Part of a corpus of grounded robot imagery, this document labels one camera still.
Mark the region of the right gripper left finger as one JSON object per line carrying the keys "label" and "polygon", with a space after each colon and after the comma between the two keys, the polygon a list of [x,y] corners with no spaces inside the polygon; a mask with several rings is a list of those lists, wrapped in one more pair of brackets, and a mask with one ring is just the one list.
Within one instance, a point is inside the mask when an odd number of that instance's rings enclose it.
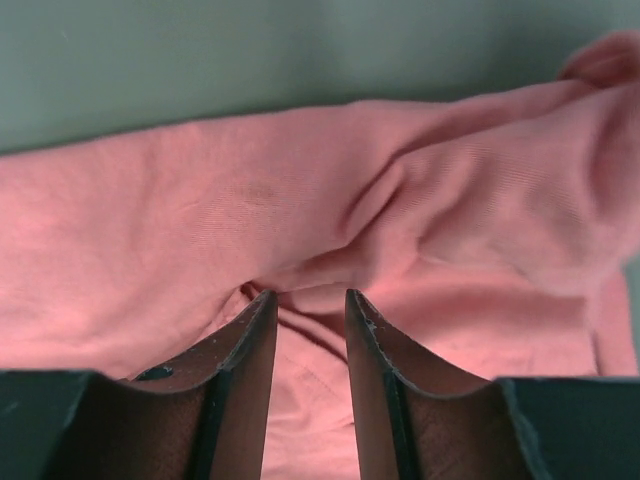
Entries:
{"label": "right gripper left finger", "polygon": [[277,297],[136,379],[88,370],[1,374],[5,479],[257,479]]}

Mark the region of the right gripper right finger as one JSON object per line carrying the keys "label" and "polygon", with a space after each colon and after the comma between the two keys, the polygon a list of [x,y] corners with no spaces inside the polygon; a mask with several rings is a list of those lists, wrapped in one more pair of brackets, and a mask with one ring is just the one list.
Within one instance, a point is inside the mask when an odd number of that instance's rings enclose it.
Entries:
{"label": "right gripper right finger", "polygon": [[454,366],[357,290],[345,333],[364,479],[635,479],[633,377],[500,377]]}

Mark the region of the salmon pink t shirt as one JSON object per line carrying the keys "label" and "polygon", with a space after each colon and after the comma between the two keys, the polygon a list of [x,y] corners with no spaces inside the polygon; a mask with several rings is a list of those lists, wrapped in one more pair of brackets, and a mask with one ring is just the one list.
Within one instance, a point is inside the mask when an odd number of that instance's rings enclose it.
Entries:
{"label": "salmon pink t shirt", "polygon": [[355,479],[344,297],[495,376],[637,373],[639,34],[550,83],[1,160],[1,364],[127,378],[280,299],[263,475]]}

